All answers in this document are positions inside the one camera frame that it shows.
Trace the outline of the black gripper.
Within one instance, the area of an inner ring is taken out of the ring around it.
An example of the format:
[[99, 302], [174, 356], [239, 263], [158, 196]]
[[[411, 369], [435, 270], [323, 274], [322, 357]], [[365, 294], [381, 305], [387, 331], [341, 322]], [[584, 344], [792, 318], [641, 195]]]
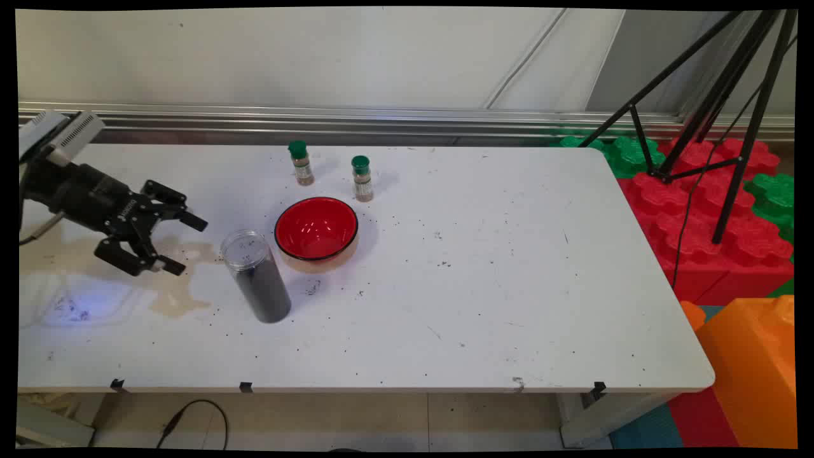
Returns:
[[46, 159], [29, 159], [22, 165], [22, 198], [47, 206], [53, 217], [26, 238], [30, 244], [67, 219], [90, 231], [104, 233], [94, 249], [102, 259], [128, 275], [168, 272], [181, 276], [186, 265], [159, 255], [151, 234], [159, 221], [178, 220], [203, 232], [207, 221], [187, 206], [187, 196], [154, 180], [138, 192], [98, 169], [83, 164], [54, 165]]

